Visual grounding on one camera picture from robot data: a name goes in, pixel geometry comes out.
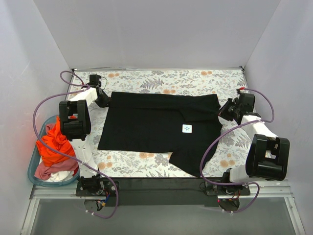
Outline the black t shirt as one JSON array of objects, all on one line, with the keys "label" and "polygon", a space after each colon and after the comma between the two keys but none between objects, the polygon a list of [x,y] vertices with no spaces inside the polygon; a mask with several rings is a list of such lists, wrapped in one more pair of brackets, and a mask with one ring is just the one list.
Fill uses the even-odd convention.
[{"label": "black t shirt", "polygon": [[113,92],[98,150],[168,153],[169,162],[200,176],[221,134],[216,94],[183,96]]}]

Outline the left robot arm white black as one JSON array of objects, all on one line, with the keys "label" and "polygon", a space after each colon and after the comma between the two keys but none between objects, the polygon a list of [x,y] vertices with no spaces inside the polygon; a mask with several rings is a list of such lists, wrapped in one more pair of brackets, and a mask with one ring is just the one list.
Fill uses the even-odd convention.
[{"label": "left robot arm white black", "polygon": [[92,74],[89,76],[88,89],[84,89],[70,100],[59,103],[60,130],[74,150],[79,161],[80,177],[84,179],[96,176],[98,170],[89,143],[89,106],[96,103],[98,107],[106,108],[111,101],[101,85],[101,76]]}]

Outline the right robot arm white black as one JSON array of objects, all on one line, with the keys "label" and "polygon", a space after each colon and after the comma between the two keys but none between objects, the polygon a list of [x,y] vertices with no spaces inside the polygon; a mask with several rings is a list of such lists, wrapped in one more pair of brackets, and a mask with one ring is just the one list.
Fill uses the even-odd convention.
[{"label": "right robot arm white black", "polygon": [[254,110],[255,95],[238,93],[229,98],[219,110],[219,116],[235,121],[251,139],[244,165],[228,169],[222,176],[221,188],[226,194],[234,194],[239,183],[282,181],[287,174],[290,141],[271,132]]}]

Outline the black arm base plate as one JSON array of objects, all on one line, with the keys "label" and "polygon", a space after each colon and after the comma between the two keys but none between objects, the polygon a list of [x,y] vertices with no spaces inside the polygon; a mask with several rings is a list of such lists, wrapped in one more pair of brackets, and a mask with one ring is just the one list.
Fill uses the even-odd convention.
[{"label": "black arm base plate", "polygon": [[114,178],[119,206],[218,206],[218,196],[237,200],[250,195],[248,186],[213,185],[202,178]]}]

